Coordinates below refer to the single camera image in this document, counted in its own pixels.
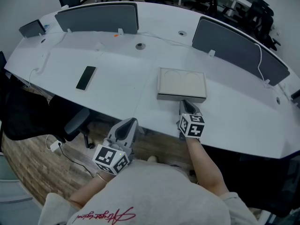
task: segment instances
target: bracelet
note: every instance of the bracelet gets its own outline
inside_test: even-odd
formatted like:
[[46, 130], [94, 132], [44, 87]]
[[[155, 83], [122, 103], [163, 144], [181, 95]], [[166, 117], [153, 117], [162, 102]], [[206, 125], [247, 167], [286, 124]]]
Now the bracelet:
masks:
[[106, 184], [108, 183], [108, 181], [106, 181], [104, 178], [102, 178], [102, 177], [100, 176], [99, 173], [96, 173], [96, 174], [98, 175], [98, 177], [99, 177], [103, 182], [105, 182]]

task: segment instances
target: curved white table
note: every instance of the curved white table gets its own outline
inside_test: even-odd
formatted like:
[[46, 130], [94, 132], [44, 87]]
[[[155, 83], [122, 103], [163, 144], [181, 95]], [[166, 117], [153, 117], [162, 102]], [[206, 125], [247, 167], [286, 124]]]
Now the curved white table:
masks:
[[[136, 117], [141, 127], [176, 137], [179, 103], [156, 99], [159, 67], [205, 72], [208, 98], [197, 104], [206, 123], [203, 144], [269, 158], [300, 150], [300, 110], [278, 86], [266, 89], [247, 71], [191, 47], [201, 14], [136, 3], [137, 35], [65, 34], [54, 18], [56, 13], [42, 17], [41, 23], [50, 25], [46, 35], [23, 39], [5, 69], [28, 81], [32, 69], [42, 67], [50, 52], [43, 72], [32, 73], [32, 84], [118, 119]], [[180, 36], [180, 30], [187, 36]], [[145, 43], [146, 48], [137, 50], [137, 43]], [[86, 91], [77, 90], [86, 66], [97, 69]], [[289, 70], [291, 75], [282, 84], [293, 93], [300, 87], [300, 79]]]

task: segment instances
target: shirt sleeve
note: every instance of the shirt sleeve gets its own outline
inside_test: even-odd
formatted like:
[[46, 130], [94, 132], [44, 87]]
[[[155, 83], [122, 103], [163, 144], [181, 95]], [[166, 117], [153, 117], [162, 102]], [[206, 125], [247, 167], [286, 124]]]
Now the shirt sleeve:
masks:
[[80, 209], [55, 193], [49, 193], [42, 209], [38, 225], [65, 225]]
[[231, 225], [256, 225], [256, 218], [239, 198], [237, 193], [225, 193], [220, 196], [229, 209]]

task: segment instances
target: shoe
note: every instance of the shoe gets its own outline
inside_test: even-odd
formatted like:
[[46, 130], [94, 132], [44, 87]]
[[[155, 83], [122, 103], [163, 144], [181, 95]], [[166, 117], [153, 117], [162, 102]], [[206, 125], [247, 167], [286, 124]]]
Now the shoe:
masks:
[[148, 158], [147, 162], [157, 163], [158, 158], [156, 156], [151, 156], [151, 157]]

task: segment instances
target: red cursive text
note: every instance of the red cursive text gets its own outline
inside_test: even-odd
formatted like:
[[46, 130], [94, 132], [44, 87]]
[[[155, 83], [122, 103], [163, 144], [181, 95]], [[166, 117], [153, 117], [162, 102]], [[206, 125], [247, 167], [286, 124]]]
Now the red cursive text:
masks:
[[115, 213], [109, 213], [107, 210], [104, 213], [94, 213], [94, 211], [91, 211], [89, 214], [78, 215], [72, 223], [74, 223], [76, 219], [105, 219], [108, 223], [112, 222], [112, 225], [114, 225], [119, 221], [127, 221], [134, 218], [136, 216], [135, 213], [128, 213], [131, 209], [133, 209], [133, 207], [120, 214], [120, 209], [118, 209]]

